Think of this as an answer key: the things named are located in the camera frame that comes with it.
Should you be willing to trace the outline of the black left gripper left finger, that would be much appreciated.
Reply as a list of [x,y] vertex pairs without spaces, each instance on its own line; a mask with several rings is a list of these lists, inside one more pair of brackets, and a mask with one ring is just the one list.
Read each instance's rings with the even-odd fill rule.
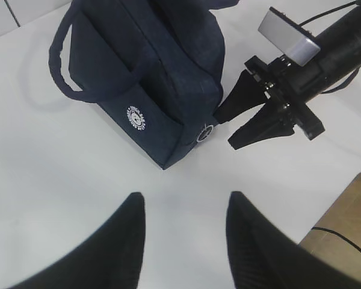
[[144,197],[131,193],[83,243],[15,288],[137,288],[145,236]]

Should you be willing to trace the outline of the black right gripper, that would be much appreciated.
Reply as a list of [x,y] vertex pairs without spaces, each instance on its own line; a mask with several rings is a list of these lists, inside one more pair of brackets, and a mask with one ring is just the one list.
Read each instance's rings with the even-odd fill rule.
[[215,111],[216,121],[219,124],[230,122],[253,107],[265,105],[228,139],[234,150],[262,140],[293,135],[295,126],[301,128],[309,140],[325,132],[322,121],[307,106],[307,100],[286,80],[285,72],[289,67],[285,61],[277,58],[266,64],[254,56],[245,66],[253,75],[247,70],[241,72],[234,88]]

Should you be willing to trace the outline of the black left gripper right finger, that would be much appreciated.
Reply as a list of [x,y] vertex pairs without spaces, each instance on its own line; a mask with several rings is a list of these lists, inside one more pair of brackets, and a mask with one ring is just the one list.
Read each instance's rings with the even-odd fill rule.
[[235,288],[361,288],[290,240],[240,191],[230,195],[226,242]]

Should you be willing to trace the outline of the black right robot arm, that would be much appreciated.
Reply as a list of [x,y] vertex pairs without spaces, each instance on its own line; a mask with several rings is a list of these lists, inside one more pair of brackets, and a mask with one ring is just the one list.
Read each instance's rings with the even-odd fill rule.
[[346,88],[361,68],[361,1],[317,36],[283,13],[270,8],[259,32],[281,51],[270,63],[258,57],[245,62],[234,88],[214,116],[230,122],[243,112],[259,111],[232,134],[234,149],[277,137],[293,135],[300,127],[308,139],[324,132],[307,103],[321,94]]

